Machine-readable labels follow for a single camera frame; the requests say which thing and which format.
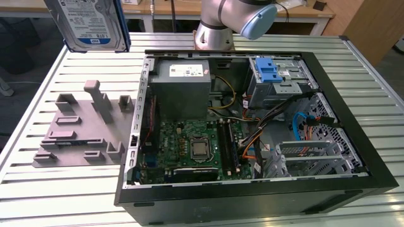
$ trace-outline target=motherboard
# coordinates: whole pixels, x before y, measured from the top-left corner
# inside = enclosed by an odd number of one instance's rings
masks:
[[[141,157],[144,183],[250,179],[248,162],[233,161],[241,138],[238,121],[162,121],[158,151]]]

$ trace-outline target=ram slot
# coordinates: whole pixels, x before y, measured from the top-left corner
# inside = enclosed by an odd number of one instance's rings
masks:
[[[240,172],[240,169],[238,169],[238,156],[237,156],[237,146],[236,146],[236,140],[234,140],[234,135],[233,135],[230,121],[228,121],[226,127],[228,127],[228,134],[229,134],[229,138],[230,138],[232,171],[234,171],[237,173],[237,172]]]
[[[221,169],[225,175],[232,175],[236,172],[237,164],[233,158],[233,142],[230,125],[228,122],[217,121],[217,136],[218,136],[218,149],[221,159]]]

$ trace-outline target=gray robot arm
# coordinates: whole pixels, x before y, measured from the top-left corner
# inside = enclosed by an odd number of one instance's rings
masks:
[[[232,31],[254,40],[268,31],[276,17],[273,0],[202,0],[201,22],[194,43],[198,50],[229,50]]]

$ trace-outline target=green motherboard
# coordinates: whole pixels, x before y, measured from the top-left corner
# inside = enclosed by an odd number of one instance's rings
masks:
[[[146,154],[142,163],[152,167],[144,168],[142,175],[148,184],[168,183],[164,172],[176,168],[212,167],[218,169],[217,180],[250,179],[250,169],[248,162],[241,162],[236,174],[228,175],[222,170],[220,157],[220,146],[216,129],[216,121],[180,121],[161,122],[160,124],[160,144],[156,154]],[[242,138],[241,124],[238,121],[230,123],[234,141]],[[209,153],[197,150],[197,141],[208,144]]]

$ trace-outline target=slotted aluminum surface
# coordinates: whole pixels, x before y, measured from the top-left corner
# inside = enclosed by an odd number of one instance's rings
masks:
[[[113,206],[118,166],[30,167],[60,93],[89,99],[88,79],[109,99],[136,98],[145,49],[192,49],[192,34],[130,34],[129,53],[69,53],[64,48],[0,155],[0,226],[138,226]],[[402,103],[360,54],[338,37],[234,36],[237,50],[314,52],[398,184],[404,184]],[[404,186],[365,197],[329,214],[232,220],[189,226],[402,226]]]

